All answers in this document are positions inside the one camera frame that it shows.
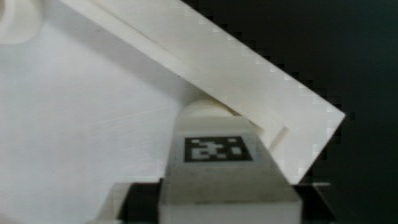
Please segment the black background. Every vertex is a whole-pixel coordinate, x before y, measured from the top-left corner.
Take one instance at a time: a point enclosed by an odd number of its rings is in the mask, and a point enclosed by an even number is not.
[[[184,2],[348,115],[303,179],[337,223],[398,223],[398,1]]]

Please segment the white surface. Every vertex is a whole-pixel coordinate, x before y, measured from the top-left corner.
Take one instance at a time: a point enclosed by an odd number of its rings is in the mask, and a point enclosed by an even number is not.
[[[111,218],[125,183],[163,175],[200,93],[58,1],[44,15],[33,40],[0,46],[1,224]]]
[[[296,183],[342,112],[181,0],[60,1],[250,119],[282,173]]]
[[[40,22],[40,0],[0,0],[0,44],[28,41],[37,34]]]
[[[248,157],[236,156],[232,149]],[[300,211],[301,201],[248,120],[239,116],[179,117],[159,223],[298,224]]]

